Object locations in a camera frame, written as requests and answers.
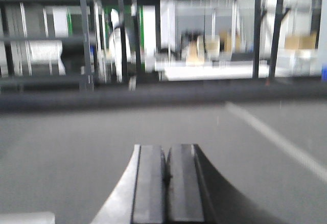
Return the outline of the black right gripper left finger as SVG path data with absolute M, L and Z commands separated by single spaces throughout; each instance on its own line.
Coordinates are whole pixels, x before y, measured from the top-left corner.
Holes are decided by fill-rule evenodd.
M 129 163 L 91 223 L 165 223 L 165 154 L 134 145 Z

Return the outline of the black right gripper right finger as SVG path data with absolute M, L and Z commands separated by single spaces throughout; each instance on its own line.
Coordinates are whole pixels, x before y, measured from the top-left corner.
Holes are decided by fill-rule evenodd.
M 234 187 L 197 144 L 170 148 L 168 223 L 283 223 Z

